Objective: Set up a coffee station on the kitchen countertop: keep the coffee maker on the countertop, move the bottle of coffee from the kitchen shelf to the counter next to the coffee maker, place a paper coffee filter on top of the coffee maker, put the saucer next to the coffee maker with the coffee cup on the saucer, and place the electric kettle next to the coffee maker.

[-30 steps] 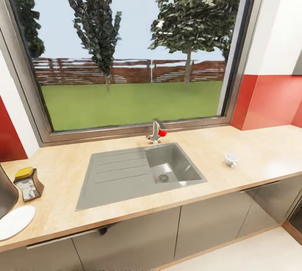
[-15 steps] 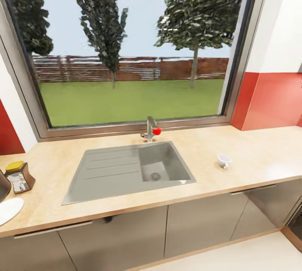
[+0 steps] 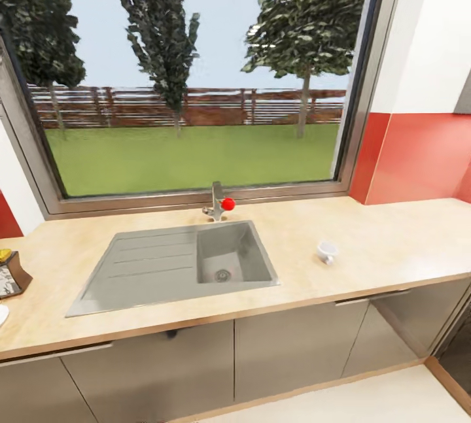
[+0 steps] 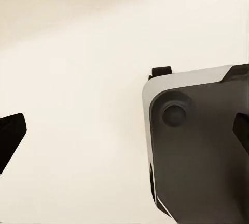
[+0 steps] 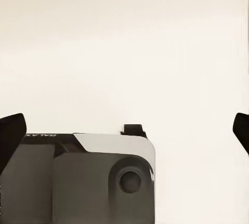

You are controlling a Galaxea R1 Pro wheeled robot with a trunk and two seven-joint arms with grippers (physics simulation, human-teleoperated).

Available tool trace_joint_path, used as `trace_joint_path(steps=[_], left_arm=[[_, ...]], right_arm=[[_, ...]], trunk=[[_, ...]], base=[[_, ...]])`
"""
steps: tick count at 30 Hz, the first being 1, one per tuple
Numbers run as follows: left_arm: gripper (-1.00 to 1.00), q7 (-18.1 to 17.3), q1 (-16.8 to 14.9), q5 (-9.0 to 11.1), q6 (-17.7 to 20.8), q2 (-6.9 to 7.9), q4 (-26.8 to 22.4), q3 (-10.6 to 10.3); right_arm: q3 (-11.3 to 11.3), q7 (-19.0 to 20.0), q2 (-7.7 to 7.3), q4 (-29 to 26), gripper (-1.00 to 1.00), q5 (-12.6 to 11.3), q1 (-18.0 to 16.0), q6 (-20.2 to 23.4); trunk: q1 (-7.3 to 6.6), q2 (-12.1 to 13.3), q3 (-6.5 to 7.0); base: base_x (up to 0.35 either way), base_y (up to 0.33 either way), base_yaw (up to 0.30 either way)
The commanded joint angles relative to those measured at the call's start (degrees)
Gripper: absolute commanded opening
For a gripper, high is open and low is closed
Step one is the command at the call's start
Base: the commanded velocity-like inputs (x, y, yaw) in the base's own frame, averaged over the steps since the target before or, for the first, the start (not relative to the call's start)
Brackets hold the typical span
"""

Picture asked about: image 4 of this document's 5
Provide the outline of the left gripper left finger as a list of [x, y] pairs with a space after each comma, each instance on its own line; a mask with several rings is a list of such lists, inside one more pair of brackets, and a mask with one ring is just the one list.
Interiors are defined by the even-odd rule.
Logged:
[[0, 118], [0, 175], [27, 133], [23, 113]]

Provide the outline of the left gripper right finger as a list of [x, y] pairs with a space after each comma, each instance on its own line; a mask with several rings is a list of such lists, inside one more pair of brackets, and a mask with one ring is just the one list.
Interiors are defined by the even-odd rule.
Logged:
[[249, 155], [249, 115], [237, 113], [232, 131]]

